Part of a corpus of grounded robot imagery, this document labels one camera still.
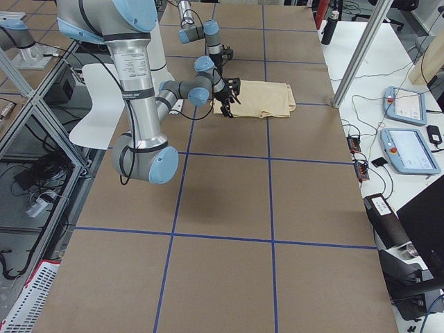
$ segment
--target beige cloth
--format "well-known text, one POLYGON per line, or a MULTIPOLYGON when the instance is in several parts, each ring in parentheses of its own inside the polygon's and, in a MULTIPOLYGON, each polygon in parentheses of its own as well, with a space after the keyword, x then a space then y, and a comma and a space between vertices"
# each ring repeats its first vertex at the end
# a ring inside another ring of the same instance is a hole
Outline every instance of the beige cloth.
MULTIPOLYGON (((290 117, 296 109, 291 87, 285 83, 241 81, 241 104, 231 104, 234 117, 290 117)), ((221 104, 214 102, 214 113, 222 114, 221 104)))

